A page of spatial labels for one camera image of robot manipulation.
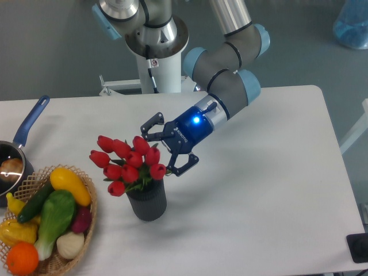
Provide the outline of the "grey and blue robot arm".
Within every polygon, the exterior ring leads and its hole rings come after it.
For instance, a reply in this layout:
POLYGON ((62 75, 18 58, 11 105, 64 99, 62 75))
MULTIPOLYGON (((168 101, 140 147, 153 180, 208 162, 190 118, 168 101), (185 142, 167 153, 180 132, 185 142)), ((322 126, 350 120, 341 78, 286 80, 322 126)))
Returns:
POLYGON ((270 45, 262 25, 254 24, 244 1, 211 1, 225 41, 209 52, 193 48, 181 56, 189 33, 172 13, 171 1, 97 1, 95 19, 113 40, 124 38, 135 55, 141 90, 177 93, 186 74, 206 96, 176 119, 165 122, 158 113, 141 127, 147 141, 161 141, 171 154, 167 165, 175 175, 192 168, 192 149, 260 94, 255 75, 245 66, 270 45))

